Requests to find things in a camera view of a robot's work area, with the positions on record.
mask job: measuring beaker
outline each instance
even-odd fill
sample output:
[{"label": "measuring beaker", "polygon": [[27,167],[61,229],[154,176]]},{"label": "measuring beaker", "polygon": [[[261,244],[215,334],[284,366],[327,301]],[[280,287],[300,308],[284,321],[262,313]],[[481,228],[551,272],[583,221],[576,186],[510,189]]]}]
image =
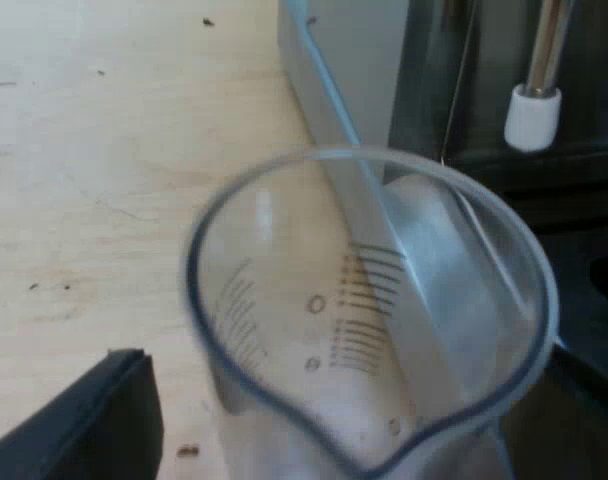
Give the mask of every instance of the measuring beaker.
[{"label": "measuring beaker", "polygon": [[387,150],[298,153],[237,178],[186,273],[232,480],[464,478],[557,328],[550,266],[519,217]]}]

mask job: black object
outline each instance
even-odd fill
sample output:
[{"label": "black object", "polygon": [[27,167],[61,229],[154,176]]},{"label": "black object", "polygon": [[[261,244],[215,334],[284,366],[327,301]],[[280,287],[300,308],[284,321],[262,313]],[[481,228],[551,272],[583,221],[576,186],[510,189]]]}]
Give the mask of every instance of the black object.
[{"label": "black object", "polygon": [[154,480],[162,438],[151,357],[109,352],[0,439],[0,480]]}]

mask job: wood grain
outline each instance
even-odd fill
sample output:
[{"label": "wood grain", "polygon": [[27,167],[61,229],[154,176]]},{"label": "wood grain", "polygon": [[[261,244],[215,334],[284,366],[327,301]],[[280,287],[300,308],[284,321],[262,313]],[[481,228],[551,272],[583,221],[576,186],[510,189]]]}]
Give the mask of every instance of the wood grain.
[{"label": "wood grain", "polygon": [[142,347],[160,478],[226,478],[179,269],[219,186],[310,143],[276,4],[0,0],[0,436],[107,349]]}]

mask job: metal rod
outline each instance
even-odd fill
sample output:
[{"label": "metal rod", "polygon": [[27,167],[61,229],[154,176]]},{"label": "metal rod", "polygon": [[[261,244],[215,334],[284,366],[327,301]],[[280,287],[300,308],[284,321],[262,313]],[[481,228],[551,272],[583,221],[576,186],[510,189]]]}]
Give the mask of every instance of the metal rod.
[{"label": "metal rod", "polygon": [[524,95],[549,97],[555,92],[562,49],[575,0],[542,0]]}]

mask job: white plastic cap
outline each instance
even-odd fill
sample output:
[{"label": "white plastic cap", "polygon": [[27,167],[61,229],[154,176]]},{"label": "white plastic cap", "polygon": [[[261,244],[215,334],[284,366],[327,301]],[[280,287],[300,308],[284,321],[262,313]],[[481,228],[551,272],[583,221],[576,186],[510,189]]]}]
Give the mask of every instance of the white plastic cap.
[{"label": "white plastic cap", "polygon": [[504,139],[522,152],[536,152],[551,146],[557,133],[562,92],[555,89],[547,98],[525,97],[522,85],[513,89],[504,125]]}]

